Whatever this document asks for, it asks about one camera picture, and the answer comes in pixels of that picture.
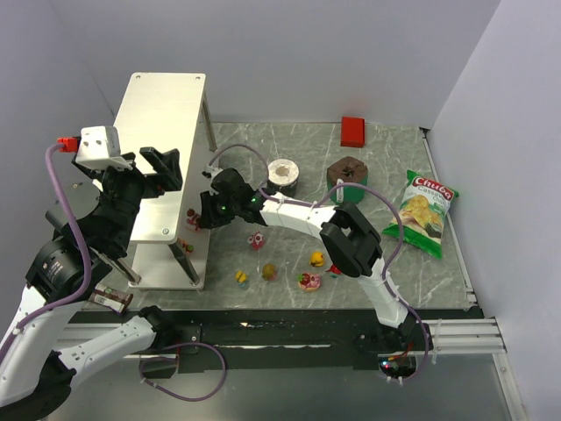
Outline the strawberry cake toy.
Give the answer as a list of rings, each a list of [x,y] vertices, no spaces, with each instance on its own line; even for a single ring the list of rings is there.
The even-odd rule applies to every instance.
[[[201,229],[200,226],[200,214],[196,212],[194,209],[189,208],[186,212],[187,215],[187,225],[193,231],[199,231]]]

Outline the pink red mushroom toy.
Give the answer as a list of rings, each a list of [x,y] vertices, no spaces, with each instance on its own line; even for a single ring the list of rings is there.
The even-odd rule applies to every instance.
[[[265,245],[265,237],[261,232],[255,232],[247,239],[247,242],[253,250],[258,251]]]

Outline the yellow pink lion toy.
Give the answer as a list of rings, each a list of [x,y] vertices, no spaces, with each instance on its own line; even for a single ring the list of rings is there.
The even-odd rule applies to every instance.
[[[189,244],[186,240],[178,239],[177,242],[184,253],[192,254],[194,252],[194,247],[191,244]]]

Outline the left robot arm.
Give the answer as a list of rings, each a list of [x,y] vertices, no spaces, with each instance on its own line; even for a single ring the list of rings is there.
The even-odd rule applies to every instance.
[[[55,190],[46,217],[53,238],[26,274],[18,311],[1,343],[1,417],[39,420],[53,413],[82,381],[125,355],[161,350],[176,331],[157,306],[87,343],[62,350],[55,343],[96,285],[127,254],[141,202],[182,186],[180,154],[144,147],[152,166],[143,174],[135,154],[81,166],[88,184]]]

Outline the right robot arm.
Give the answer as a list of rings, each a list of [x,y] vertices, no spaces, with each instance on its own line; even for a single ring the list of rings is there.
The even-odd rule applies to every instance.
[[[201,194],[202,228],[216,229],[241,218],[247,224],[282,227],[320,239],[335,267],[356,279],[366,292],[380,324],[399,329],[407,319],[420,321],[388,270],[401,250],[404,228],[397,209],[384,196],[364,187],[387,205],[398,223],[398,244],[387,258],[382,257],[380,235],[354,203],[325,206],[323,202],[297,201],[280,192],[269,195],[263,189],[253,189],[234,168],[208,166],[202,175],[210,181],[210,190]]]

